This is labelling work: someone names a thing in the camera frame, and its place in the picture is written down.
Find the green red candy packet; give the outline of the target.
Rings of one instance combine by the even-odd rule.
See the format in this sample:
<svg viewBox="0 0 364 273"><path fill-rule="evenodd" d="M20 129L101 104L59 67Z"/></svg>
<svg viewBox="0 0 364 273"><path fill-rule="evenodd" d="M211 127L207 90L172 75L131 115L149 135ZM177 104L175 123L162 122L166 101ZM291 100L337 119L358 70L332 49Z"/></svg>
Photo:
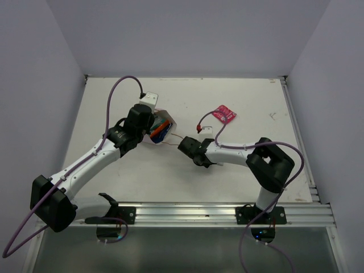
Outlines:
<svg viewBox="0 0 364 273"><path fill-rule="evenodd" d="M156 130L158 127L162 126L165 123L168 124L169 122L166 119L156 119L151 127L151 131Z"/></svg>

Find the orange fruit candy packet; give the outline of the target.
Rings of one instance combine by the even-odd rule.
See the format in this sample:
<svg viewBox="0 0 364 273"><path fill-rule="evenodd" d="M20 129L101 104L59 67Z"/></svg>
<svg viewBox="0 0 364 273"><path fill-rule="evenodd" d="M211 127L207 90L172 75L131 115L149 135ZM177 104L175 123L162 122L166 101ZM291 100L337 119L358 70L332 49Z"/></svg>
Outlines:
<svg viewBox="0 0 364 273"><path fill-rule="evenodd" d="M168 120L166 120L159 127L156 127L151 131L150 138L153 138L154 136L158 135L162 130L164 130L169 125L171 125L171 123Z"/></svg>

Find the lilac paper bag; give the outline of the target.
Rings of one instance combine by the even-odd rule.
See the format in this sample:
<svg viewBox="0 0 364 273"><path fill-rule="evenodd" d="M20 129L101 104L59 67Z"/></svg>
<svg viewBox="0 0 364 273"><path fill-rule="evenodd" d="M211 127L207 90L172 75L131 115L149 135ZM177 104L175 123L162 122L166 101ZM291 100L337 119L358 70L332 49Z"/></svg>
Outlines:
<svg viewBox="0 0 364 273"><path fill-rule="evenodd" d="M155 120L156 120L156 119L166 119L166 120L168 120L168 121L171 123L171 125L170 125L170 129L169 129L169 131L168 131L168 133L167 133L167 135L166 135L166 137L165 137L164 141L163 141L163 142L161 142L161 143L156 144L156 143L154 143L154 142L151 140L151 138L150 138L150 134L151 134L151 132L150 132L149 134L146 134L146 135L144 136L144 138L143 138L142 142L143 142L143 143L147 143L147 144L153 144L153 145L169 144L169 143L168 143L169 139L170 139L171 137L176 137L176 136L177 136L177 135L175 134L176 129L177 129L177 123L176 123L176 121L172 118L172 116L169 114L169 112L168 112L168 111L166 111L166 110L164 110L164 109L158 109L158 108L156 108L156 109L155 109L155 112L154 112L154 118L155 118Z"/></svg>

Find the blue Burts chips bag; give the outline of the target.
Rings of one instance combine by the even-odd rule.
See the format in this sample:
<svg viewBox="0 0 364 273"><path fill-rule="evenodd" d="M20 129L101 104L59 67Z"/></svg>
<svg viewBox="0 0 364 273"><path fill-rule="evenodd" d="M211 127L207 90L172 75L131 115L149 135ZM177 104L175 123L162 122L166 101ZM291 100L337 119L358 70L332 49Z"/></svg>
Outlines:
<svg viewBox="0 0 364 273"><path fill-rule="evenodd" d="M167 133L168 133L168 131L169 131L169 129L170 129L170 126L165 127L164 129L162 129L162 130L161 130L159 133L157 133L156 135L151 136L151 140L152 140L154 143L156 143L156 144L163 142L163 141L164 141L164 139L165 139L165 137L166 137L166 135L167 135Z"/></svg>

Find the pink snack packet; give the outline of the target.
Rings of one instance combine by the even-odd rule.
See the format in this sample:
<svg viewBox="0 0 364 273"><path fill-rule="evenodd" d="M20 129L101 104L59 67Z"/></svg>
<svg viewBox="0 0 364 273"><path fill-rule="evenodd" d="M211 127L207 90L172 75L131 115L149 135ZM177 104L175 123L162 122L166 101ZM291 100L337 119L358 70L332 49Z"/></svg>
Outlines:
<svg viewBox="0 0 364 273"><path fill-rule="evenodd" d="M237 116L237 114L230 110L227 106L220 105L213 112L213 116L217 118L221 123L228 124Z"/></svg>

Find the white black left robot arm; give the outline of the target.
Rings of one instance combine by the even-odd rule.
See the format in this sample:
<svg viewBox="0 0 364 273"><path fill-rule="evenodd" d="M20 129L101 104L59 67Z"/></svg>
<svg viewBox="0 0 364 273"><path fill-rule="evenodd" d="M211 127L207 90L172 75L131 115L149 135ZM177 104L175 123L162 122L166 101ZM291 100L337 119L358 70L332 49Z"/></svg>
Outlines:
<svg viewBox="0 0 364 273"><path fill-rule="evenodd" d="M100 218L112 223L118 217L117 202L106 193L85 202L76 198L96 174L134 149L154 124L152 105L136 104L85 155L49 178L38 176L32 183L30 209L54 232L73 221Z"/></svg>

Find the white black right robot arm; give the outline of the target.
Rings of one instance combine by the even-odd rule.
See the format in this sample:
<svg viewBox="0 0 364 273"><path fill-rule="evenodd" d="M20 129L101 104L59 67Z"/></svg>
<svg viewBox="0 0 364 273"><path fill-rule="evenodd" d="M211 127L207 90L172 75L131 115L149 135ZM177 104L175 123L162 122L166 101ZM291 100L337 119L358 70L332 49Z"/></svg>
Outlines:
<svg viewBox="0 0 364 273"><path fill-rule="evenodd" d="M225 163L247 167L258 181L260 191L253 208L246 209L243 215L260 223L273 218L275 205L272 202L283 190L295 166L293 159L268 138L260 138L252 145L233 146L218 144L212 138L200 142L186 136L177 148L200 167Z"/></svg>

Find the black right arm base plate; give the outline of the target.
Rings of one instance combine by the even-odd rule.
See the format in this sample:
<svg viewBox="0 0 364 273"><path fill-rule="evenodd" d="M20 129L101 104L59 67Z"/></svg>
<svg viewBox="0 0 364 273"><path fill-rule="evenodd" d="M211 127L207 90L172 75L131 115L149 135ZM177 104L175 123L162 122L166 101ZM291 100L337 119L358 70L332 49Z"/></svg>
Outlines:
<svg viewBox="0 0 364 273"><path fill-rule="evenodd" d="M247 225L255 217L261 214L261 210L255 205L246 204L235 207L235 218L238 225ZM275 206L272 211L265 212L257 218L253 225L285 225L287 224L286 212L282 206Z"/></svg>

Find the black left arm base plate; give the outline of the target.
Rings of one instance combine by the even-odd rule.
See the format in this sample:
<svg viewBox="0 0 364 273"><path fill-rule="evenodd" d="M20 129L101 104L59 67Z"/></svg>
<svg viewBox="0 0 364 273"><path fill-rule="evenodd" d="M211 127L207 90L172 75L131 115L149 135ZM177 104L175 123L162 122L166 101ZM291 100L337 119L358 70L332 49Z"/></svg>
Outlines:
<svg viewBox="0 0 364 273"><path fill-rule="evenodd" d="M134 206L115 206L110 208L109 211L100 219L101 224L121 224L115 218L122 219L128 225L135 224L136 207Z"/></svg>

